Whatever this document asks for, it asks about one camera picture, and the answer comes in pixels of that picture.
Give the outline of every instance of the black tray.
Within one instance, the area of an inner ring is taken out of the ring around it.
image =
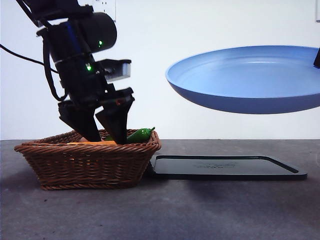
[[[155,155],[147,174],[165,179],[304,180],[307,173],[268,156]]]

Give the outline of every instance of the black cable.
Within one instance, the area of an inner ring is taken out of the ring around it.
[[[27,8],[25,2],[23,0],[16,0],[16,2],[22,8],[22,10],[25,12],[25,14],[30,18],[30,20],[34,23],[34,25],[36,25],[38,28],[41,27],[39,25],[39,22],[32,15],[31,11]]]
[[[29,58],[29,57],[26,57],[26,56],[22,56],[22,55],[20,55],[20,54],[17,54],[17,53],[15,53],[15,52],[9,50],[8,48],[6,48],[5,46],[3,46],[2,44],[0,44],[0,47],[1,47],[3,50],[5,50],[6,52],[8,52],[8,53],[10,53],[10,54],[12,54],[12,55],[14,55],[14,56],[16,56],[16,57],[18,57],[18,58],[21,58],[21,59],[24,59],[24,60],[28,60],[28,61],[31,61],[31,62],[36,63],[36,64],[41,64],[42,66],[45,65],[45,64],[44,64],[43,62],[41,62],[41,61],[37,61],[37,60],[34,60],[34,59],[32,59],[32,58]],[[54,70],[54,69],[52,69],[52,68],[50,68],[50,69],[51,69],[52,72],[54,72],[54,73],[56,73],[56,74],[58,73],[56,70]]]
[[[68,96],[68,93],[66,91],[66,89],[64,89],[64,95],[59,97],[57,95],[57,91],[55,88],[55,84],[54,84],[54,80],[52,78],[51,75],[51,71],[50,71],[50,45],[49,45],[49,41],[47,39],[47,37],[45,35],[42,36],[43,37],[43,62],[44,62],[44,72],[45,72],[45,77],[46,80],[49,84],[51,93],[53,95],[53,97],[55,99],[57,99],[58,101],[63,101],[66,99],[66,97]]]

